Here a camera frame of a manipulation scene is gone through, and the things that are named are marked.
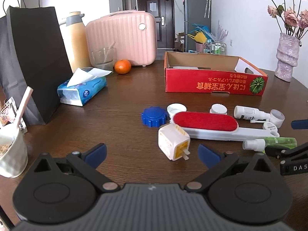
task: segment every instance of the blue bottle cap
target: blue bottle cap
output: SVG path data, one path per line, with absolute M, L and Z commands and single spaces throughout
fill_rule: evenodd
M 149 127 L 160 127 L 167 122 L 167 112 L 161 107 L 149 107 L 141 114 L 144 125 Z

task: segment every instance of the cardboard box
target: cardboard box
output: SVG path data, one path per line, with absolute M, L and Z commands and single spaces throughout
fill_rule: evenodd
M 105 76 L 70 87 L 67 87 L 68 82 L 58 87 L 58 96 L 61 103 L 76 106 L 85 105 L 107 85 Z
M 263 95 L 268 80 L 237 56 L 166 52 L 164 71 L 166 92 Z
M 178 38 L 175 41 L 175 49 L 180 50 L 184 52 L 184 47 L 185 47 L 185 34 L 184 33 L 178 33 Z

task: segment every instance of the glass cup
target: glass cup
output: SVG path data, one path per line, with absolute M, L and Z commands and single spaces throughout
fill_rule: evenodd
M 113 48 L 102 48 L 92 52 L 93 66 L 98 69 L 113 71 Z

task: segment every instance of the blue gripper pad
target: blue gripper pad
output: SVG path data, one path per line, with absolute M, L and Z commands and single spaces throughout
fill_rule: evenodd
M 200 144 L 198 147 L 198 157 L 208 168 L 212 168 L 221 161 L 221 156 L 214 153 L 204 145 Z
M 308 120 L 297 120 L 291 122 L 291 127 L 293 129 L 308 129 Z
M 89 151 L 82 153 L 81 159 L 92 168 L 97 168 L 107 157 L 107 146 L 100 143 Z

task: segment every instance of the pink suitcase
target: pink suitcase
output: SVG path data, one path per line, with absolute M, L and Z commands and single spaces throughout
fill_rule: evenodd
M 132 65 L 149 65 L 155 61 L 156 22 L 145 11 L 119 11 L 91 21 L 86 26 L 86 36 L 90 56 L 93 51 L 115 42 L 116 60 L 127 59 Z

